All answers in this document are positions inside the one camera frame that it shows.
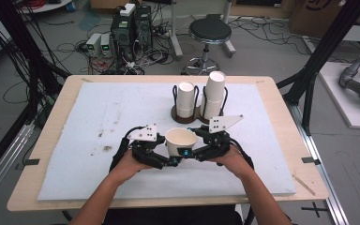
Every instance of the round black cushion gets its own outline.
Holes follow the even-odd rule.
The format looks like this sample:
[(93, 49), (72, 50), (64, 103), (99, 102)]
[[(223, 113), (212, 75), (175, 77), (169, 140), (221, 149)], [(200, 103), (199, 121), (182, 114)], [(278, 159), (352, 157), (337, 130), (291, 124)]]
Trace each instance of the round black cushion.
[(200, 19), (191, 23), (189, 33), (197, 38), (218, 41), (228, 38), (231, 28), (221, 20)]

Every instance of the person's right arm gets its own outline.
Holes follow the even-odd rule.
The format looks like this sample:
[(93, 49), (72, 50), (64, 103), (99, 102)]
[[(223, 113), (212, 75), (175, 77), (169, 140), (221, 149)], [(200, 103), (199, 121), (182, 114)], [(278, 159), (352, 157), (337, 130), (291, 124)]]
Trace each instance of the person's right arm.
[(231, 145), (229, 152), (223, 157), (217, 157), (211, 161), (223, 164), (242, 181), (247, 198), (260, 225), (291, 224), (258, 174), (253, 171), (234, 146)]

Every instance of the stool seat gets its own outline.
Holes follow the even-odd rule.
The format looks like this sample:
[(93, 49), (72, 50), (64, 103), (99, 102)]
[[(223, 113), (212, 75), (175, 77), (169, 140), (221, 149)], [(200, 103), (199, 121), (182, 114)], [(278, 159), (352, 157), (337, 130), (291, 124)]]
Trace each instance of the stool seat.
[(231, 28), (225, 22), (215, 19), (200, 19), (191, 23), (188, 29), (192, 38), (207, 44), (222, 44), (230, 39)]

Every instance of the wooden table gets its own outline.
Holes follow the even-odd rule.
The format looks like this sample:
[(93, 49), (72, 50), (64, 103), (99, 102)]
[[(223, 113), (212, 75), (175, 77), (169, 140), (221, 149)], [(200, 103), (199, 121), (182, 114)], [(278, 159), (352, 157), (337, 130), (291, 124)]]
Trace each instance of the wooden table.
[[(17, 186), (7, 203), (10, 211), (34, 211), (81, 208), (84, 201), (39, 202), (37, 197), (47, 171), (50, 157), (64, 124), (83, 83), (180, 83), (184, 76), (70, 76), (57, 99), (51, 115), (42, 130), (30, 158), (40, 158), (38, 165), (26, 166)], [(189, 76), (187, 81), (206, 83), (207, 76)], [(314, 163), (304, 163), (310, 157), (297, 127), (286, 107), (276, 84), (270, 77), (227, 76), (226, 83), (256, 84), (263, 104), (271, 120), (277, 140), (288, 163), (297, 193), (292, 196), (275, 197), (277, 201), (324, 200), (327, 189)], [(135, 199), (116, 200), (111, 207), (147, 207), (202, 205), (224, 203), (247, 203), (246, 197), (201, 197), (181, 199)]]

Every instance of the person's left arm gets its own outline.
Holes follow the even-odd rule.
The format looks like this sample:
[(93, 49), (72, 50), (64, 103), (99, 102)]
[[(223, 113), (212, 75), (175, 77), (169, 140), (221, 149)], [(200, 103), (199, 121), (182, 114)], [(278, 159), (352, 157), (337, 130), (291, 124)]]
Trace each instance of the person's left arm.
[(131, 150), (127, 150), (119, 163), (110, 171), (83, 205), (80, 213), (69, 224), (101, 225), (118, 187), (140, 170), (149, 168), (151, 167), (134, 159)]

